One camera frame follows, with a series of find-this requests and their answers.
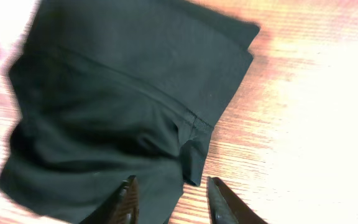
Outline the black polo shirt with logo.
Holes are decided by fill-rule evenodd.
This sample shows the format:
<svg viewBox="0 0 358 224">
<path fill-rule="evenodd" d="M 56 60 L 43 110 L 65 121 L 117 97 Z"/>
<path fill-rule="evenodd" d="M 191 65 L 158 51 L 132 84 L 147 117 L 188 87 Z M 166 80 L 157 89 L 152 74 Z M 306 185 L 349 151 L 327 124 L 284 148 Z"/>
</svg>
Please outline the black polo shirt with logo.
<svg viewBox="0 0 358 224">
<path fill-rule="evenodd" d="M 167 222 L 201 182 L 258 33 L 188 1 L 41 1 L 9 71 L 22 118 L 0 190 L 79 223 L 134 175 L 139 222 Z"/>
</svg>

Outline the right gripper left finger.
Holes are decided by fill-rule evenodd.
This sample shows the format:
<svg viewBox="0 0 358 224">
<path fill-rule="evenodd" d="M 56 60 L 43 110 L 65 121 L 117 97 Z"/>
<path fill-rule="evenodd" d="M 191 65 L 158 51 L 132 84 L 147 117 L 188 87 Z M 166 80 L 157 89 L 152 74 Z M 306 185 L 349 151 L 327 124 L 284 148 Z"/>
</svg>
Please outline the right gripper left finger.
<svg viewBox="0 0 358 224">
<path fill-rule="evenodd" d="M 139 185 L 130 175 L 119 188 L 80 224 L 138 224 Z"/>
</svg>

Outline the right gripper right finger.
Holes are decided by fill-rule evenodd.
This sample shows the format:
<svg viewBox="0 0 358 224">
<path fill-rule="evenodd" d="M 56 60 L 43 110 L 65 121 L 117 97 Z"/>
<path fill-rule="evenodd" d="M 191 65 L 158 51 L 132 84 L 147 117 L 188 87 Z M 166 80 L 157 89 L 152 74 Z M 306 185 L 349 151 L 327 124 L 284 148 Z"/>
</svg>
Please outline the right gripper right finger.
<svg viewBox="0 0 358 224">
<path fill-rule="evenodd" d="M 211 224 L 267 224 L 220 178 L 207 178 Z"/>
</svg>

